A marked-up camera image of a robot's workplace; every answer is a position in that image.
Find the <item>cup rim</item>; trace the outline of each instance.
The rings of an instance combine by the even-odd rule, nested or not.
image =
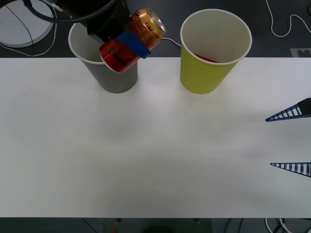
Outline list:
[[[72,52],[77,58],[79,58],[80,60],[82,60],[82,61],[84,61],[84,62],[86,62],[86,63],[93,64],[93,65],[106,65],[105,62],[93,62],[93,61],[89,61],[89,60],[87,60],[87,59],[81,57],[80,55],[78,55],[78,54],[76,53],[76,51],[74,50],[74,48],[73,48],[72,45],[71,45],[71,34],[72,34],[73,29],[74,29],[76,26],[77,26],[77,23],[73,24],[73,26],[70,28],[69,35],[68,35],[68,44],[69,44],[69,48],[70,48],[71,52]]]
[[[231,62],[225,62],[225,63],[214,63],[214,62],[209,62],[209,61],[205,61],[199,57],[197,57],[193,52],[191,52],[188,47],[186,46],[185,42],[184,42],[184,39],[183,39],[183,29],[184,29],[184,26],[185,24],[188,22],[188,20],[201,13],[201,12],[206,12],[206,11],[218,11],[218,12],[225,12],[229,15],[232,15],[233,17],[235,17],[237,20],[239,20],[247,29],[248,31],[248,35],[249,35],[249,38],[250,38],[250,43],[249,43],[249,46],[248,46],[248,49],[246,50],[246,52],[241,56],[239,57],[238,59],[234,60],[234,61],[231,61]],[[244,58],[250,51],[251,47],[252,47],[252,43],[253,43],[253,38],[252,38],[252,33],[251,31],[249,30],[247,24],[240,18],[238,17],[237,15],[231,13],[231,12],[228,12],[228,11],[225,11],[225,10],[220,10],[220,9],[205,9],[205,10],[200,10],[200,11],[197,11],[197,12],[194,12],[193,14],[191,14],[190,16],[188,16],[185,21],[183,22],[183,24],[181,25],[181,29],[180,29],[180,40],[181,40],[181,44],[184,46],[184,48],[187,50],[187,52],[192,56],[194,57],[195,59],[203,62],[203,63],[206,63],[206,64],[210,64],[210,65],[214,65],[214,66],[226,66],[226,65],[231,65],[231,64],[234,64],[234,63],[237,63],[239,60],[241,60],[242,58]]]

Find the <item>yellow paper cup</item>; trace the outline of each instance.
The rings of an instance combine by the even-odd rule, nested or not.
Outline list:
[[[181,83],[196,94],[215,90],[252,46],[252,35],[246,23],[233,13],[218,9],[190,15],[181,26],[180,39]]]

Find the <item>gray paper cup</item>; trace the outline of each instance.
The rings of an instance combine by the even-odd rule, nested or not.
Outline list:
[[[68,43],[72,53],[84,63],[106,91],[123,93],[135,85],[138,78],[138,64],[135,63],[123,74],[112,71],[101,59],[99,48],[102,43],[89,36],[83,25],[72,26]]]

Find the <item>white round base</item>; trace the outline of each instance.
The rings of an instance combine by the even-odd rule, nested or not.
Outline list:
[[[50,8],[38,1],[32,0],[33,7],[43,15],[53,17]],[[28,28],[34,44],[42,40],[53,27],[53,23],[34,16],[21,0],[13,1],[7,6],[18,16]],[[32,45],[30,36],[22,23],[7,7],[0,9],[0,43],[13,48],[22,48]]]

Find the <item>blue plastic piece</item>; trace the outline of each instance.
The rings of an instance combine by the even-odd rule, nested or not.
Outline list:
[[[280,169],[311,178],[311,162],[309,163],[271,163],[270,165]]]
[[[287,108],[277,114],[266,119],[267,122],[277,121],[277,120],[288,120],[288,119],[296,119],[296,118],[304,118],[300,112],[298,105],[294,105],[290,108]]]
[[[124,44],[128,47],[134,54],[141,58],[147,58],[151,53],[144,47],[141,41],[137,38],[135,34],[129,31],[124,31],[118,35],[115,41]]]
[[[307,98],[299,102],[298,104],[267,118],[266,121],[271,122],[277,120],[288,120],[307,117],[311,117],[311,98]]]

